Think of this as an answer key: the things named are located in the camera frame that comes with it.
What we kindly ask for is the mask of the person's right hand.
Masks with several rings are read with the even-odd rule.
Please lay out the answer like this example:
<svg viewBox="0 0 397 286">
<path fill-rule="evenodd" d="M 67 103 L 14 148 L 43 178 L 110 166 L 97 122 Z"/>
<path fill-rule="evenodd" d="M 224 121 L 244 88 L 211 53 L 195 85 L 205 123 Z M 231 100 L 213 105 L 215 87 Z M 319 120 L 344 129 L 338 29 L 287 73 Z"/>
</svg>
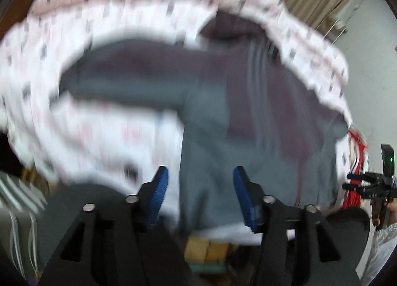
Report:
<svg viewBox="0 0 397 286">
<path fill-rule="evenodd" d="M 371 209 L 372 224 L 373 224 L 373 226 L 378 227 L 379 225 L 382 225 L 381 220 L 380 220 L 381 209 L 379 206 L 377 206 L 376 201 L 371 201 L 371 206 L 372 206 L 372 209 Z M 390 225 L 396 223 L 396 199 L 393 199 L 393 201 L 389 202 L 386 205 L 386 208 L 390 212 L 388 223 L 387 223 L 387 226 L 390 226 Z"/>
</svg>

